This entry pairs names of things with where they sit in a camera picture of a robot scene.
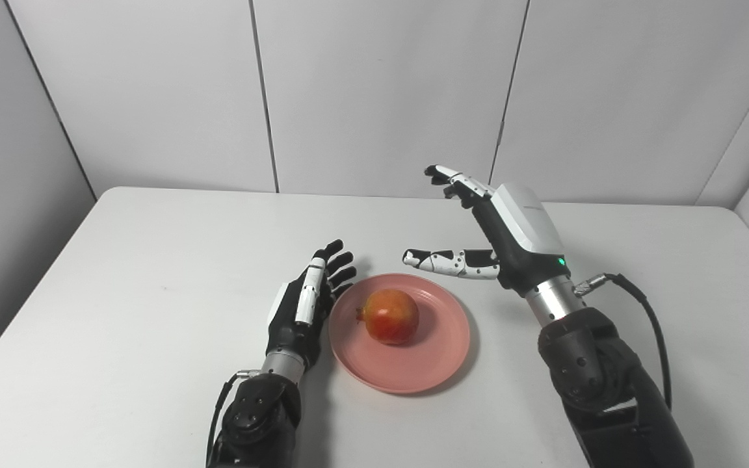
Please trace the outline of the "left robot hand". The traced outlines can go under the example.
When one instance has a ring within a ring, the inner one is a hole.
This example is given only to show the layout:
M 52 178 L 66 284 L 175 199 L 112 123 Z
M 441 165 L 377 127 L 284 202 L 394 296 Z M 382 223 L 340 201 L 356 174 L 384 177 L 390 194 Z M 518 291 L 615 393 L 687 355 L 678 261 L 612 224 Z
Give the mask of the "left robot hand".
M 268 354 L 289 352 L 302 361 L 305 371 L 314 367 L 324 322 L 357 276 L 353 260 L 353 253 L 336 239 L 318 249 L 297 278 L 282 285 L 268 325 Z

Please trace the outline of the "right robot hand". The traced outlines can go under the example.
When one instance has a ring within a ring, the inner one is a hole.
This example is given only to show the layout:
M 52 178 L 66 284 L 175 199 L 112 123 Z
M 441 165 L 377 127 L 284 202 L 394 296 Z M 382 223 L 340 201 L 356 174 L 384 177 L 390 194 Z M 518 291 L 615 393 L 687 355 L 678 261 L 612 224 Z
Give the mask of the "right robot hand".
M 497 280 L 521 297 L 545 281 L 570 275 L 556 226 L 532 190 L 512 183 L 493 188 L 438 164 L 424 173 L 433 185 L 443 186 L 447 199 L 460 199 L 491 248 L 407 249 L 405 265 L 453 278 Z

